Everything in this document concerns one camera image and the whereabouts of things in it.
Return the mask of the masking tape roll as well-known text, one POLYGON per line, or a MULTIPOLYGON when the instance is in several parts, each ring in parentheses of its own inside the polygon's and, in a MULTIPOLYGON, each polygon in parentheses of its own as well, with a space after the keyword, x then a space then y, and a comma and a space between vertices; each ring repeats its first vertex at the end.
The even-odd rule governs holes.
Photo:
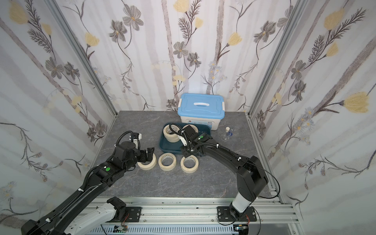
POLYGON ((142 170, 145 170, 145 171, 153 169, 156 164, 157 164, 157 158, 156 158, 155 154, 152 155, 152 161, 148 164, 143 164, 143 163, 137 162, 138 167, 142 170))
POLYGON ((176 156, 172 153, 165 153, 159 157, 158 164, 161 170, 171 171, 176 167, 176 156))
POLYGON ((195 125, 192 125, 192 124, 185 125, 183 127, 183 129, 186 129, 188 126, 190 126, 195 131, 195 133, 198 133, 198 128, 195 125))
POLYGON ((194 155, 190 155, 188 157, 183 157, 180 161, 180 167, 181 169, 185 172, 185 173, 188 173, 188 174, 192 174, 192 173, 195 173, 199 167, 199 160, 197 159, 196 156, 194 155), (185 166, 185 162, 186 161, 193 161, 194 162, 194 166, 193 167, 186 167, 185 166))
POLYGON ((176 125, 172 125, 172 128, 169 127, 169 124, 166 125, 163 128, 163 135, 167 139, 168 142, 170 143, 176 143, 180 141, 179 136, 176 134, 176 132, 179 131, 179 128, 176 125))

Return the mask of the teal plastic tray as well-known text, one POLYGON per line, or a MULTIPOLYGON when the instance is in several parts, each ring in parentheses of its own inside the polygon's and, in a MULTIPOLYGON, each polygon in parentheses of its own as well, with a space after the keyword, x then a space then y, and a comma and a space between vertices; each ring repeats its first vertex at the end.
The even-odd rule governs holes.
MULTIPOLYGON (((196 133, 206 133, 208 135, 211 135, 211 128, 204 124, 191 124, 191 126, 195 127, 196 133)), ((164 128, 162 129, 160 142, 159 142, 159 148, 163 153, 172 153, 172 154, 181 154, 181 146, 183 146, 183 143, 180 141, 178 137, 170 137, 173 133, 169 130, 169 122, 164 125, 164 128), (175 140, 178 140, 177 142, 169 142, 168 139, 165 137, 165 133, 169 138, 173 138, 175 140)))

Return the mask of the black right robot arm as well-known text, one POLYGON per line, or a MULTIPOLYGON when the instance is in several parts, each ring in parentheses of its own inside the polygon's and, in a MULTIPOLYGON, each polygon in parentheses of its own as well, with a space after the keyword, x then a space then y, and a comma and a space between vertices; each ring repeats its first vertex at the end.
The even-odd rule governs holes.
POLYGON ((230 218, 240 221, 244 215, 249 215, 249 206, 269 183, 267 175, 272 174, 263 168, 260 159, 237 154, 219 144, 211 135, 196 133, 190 126, 182 128, 176 123, 170 123, 168 127, 183 143, 180 149, 185 157, 212 157, 236 175, 238 193, 229 205, 230 218))

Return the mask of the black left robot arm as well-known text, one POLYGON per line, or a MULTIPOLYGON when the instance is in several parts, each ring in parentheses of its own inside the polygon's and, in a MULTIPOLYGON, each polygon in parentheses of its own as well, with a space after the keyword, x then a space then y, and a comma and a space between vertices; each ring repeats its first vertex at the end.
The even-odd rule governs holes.
POLYGON ((154 148, 141 149, 139 133, 127 131, 116 141, 113 153, 103 163, 92 167, 82 185, 37 221, 29 220, 21 227, 23 235, 84 235, 104 222, 122 222, 129 215, 126 204, 112 197, 94 212, 77 216, 100 194, 122 178, 137 163, 151 162, 154 148))

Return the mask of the white box with blue lid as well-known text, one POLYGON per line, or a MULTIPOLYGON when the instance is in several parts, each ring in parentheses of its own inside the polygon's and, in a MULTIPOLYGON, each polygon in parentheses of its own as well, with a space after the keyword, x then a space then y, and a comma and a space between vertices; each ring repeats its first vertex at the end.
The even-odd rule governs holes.
POLYGON ((182 94, 177 113, 183 123, 203 124, 217 130, 225 117, 224 98, 219 95, 182 94))

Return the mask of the glass flask with stopper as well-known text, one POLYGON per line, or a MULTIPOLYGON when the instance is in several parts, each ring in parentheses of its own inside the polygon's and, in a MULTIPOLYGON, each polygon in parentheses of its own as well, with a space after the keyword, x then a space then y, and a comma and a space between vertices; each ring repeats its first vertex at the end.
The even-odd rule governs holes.
POLYGON ((230 127, 225 128, 225 133, 221 136, 222 141, 228 141, 233 135, 233 129, 230 127))

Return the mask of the small circuit board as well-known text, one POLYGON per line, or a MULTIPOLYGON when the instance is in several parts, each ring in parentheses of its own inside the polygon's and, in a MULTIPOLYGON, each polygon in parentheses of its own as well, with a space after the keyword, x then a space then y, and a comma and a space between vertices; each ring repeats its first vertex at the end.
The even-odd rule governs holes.
POLYGON ((113 229, 113 233, 126 233, 128 231, 128 226, 122 226, 122 225, 115 225, 113 229))

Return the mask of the aluminium frame rail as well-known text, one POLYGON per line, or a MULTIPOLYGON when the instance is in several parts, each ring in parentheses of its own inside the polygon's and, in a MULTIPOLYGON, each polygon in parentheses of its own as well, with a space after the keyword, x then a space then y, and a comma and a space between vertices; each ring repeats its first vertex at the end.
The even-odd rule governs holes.
POLYGON ((139 222, 104 222, 89 235, 302 235, 298 215, 278 199, 257 199, 256 222, 219 222, 217 207, 231 198, 121 197, 127 207, 142 207, 139 222), (115 225, 128 226, 113 233, 115 225))

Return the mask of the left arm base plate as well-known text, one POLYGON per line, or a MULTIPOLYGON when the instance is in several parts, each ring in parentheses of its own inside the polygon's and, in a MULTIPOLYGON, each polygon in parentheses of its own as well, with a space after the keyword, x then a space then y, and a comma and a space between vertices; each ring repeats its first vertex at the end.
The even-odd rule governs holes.
POLYGON ((142 207, 123 207, 116 210, 115 216, 109 222, 128 223, 139 222, 142 207))

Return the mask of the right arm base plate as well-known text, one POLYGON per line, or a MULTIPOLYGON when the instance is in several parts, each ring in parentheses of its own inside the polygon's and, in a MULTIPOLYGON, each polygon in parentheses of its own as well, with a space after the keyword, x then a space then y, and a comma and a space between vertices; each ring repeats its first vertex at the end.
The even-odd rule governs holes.
POLYGON ((247 207, 244 212, 238 212, 230 206, 219 206, 217 209, 217 218, 219 222, 256 222, 258 216, 254 207, 247 207))

